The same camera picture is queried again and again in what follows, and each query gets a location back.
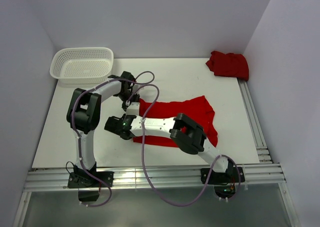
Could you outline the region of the bright red t-shirt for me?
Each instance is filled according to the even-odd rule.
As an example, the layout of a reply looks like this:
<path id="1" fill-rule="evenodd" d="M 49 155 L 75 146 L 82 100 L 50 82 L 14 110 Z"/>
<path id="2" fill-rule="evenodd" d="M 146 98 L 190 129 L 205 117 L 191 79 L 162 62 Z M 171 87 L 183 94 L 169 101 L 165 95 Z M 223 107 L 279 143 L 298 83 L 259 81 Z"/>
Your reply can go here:
<path id="1" fill-rule="evenodd" d="M 139 115 L 143 116 L 151 102 L 146 102 L 143 99 L 139 100 Z M 146 114 L 147 118 L 167 119 L 176 117 L 179 113 L 185 114 L 203 127 L 204 133 L 210 143 L 216 147 L 218 144 L 218 132 L 215 130 L 213 121 L 215 111 L 204 95 L 185 101 L 171 101 L 171 102 L 156 102 L 149 112 Z M 149 136 L 145 137 L 145 144 L 172 147 L 178 146 L 167 137 Z"/>

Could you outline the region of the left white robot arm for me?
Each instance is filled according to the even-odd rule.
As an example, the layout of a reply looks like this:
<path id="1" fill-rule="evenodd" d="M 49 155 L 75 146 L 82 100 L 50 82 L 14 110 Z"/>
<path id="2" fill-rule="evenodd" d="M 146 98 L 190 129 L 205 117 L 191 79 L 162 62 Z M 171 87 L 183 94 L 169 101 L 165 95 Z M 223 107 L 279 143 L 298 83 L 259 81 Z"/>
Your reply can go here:
<path id="1" fill-rule="evenodd" d="M 140 96 L 133 93 L 136 78 L 127 71 L 120 76 L 110 75 L 107 80 L 91 89 L 76 88 L 68 107 L 66 120 L 76 136 L 76 163 L 82 169 L 79 181 L 86 187 L 96 184 L 98 175 L 94 169 L 97 162 L 94 156 L 94 132 L 100 122 L 101 105 L 110 97 L 122 101 L 122 109 L 127 110 Z"/>

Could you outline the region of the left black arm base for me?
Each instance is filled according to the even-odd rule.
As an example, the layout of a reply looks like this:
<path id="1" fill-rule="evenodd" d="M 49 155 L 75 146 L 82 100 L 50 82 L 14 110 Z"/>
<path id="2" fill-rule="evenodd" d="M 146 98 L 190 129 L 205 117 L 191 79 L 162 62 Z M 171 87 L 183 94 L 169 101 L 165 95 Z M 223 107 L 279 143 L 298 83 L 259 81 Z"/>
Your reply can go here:
<path id="1" fill-rule="evenodd" d="M 71 161 L 65 165 L 69 174 L 68 189 L 78 189 L 78 200 L 82 203 L 93 204 L 100 197 L 102 187 L 111 188 L 113 186 L 113 171 L 97 171 L 97 164 L 87 172 L 79 168 Z"/>

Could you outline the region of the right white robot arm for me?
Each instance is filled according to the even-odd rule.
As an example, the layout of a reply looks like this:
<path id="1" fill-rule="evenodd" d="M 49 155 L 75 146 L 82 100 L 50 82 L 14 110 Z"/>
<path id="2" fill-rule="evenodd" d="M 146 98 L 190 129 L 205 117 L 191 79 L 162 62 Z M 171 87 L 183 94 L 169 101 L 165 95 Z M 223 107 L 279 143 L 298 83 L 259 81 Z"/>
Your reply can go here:
<path id="1" fill-rule="evenodd" d="M 233 164 L 211 144 L 204 128 L 183 113 L 170 118 L 143 118 L 128 114 L 120 118 L 111 116 L 104 129 L 124 140 L 141 136 L 170 138 L 182 152 L 198 155 L 209 165 L 215 162 L 213 171 L 220 181 L 227 182 L 234 175 Z"/>

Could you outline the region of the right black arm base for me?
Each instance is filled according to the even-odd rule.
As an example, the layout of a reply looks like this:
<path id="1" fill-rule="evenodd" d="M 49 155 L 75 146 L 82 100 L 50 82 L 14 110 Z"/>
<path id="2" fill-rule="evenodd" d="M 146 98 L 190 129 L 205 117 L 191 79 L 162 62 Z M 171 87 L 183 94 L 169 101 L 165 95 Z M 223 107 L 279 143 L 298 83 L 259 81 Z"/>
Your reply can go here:
<path id="1" fill-rule="evenodd" d="M 215 194 L 222 199 L 231 198 L 237 191 L 239 183 L 245 182 L 245 174 L 242 167 L 237 168 L 229 163 L 226 172 L 214 172 L 212 171 L 209 175 L 209 168 L 200 169 L 200 180 L 203 184 L 208 179 L 208 184 L 214 186 Z"/>

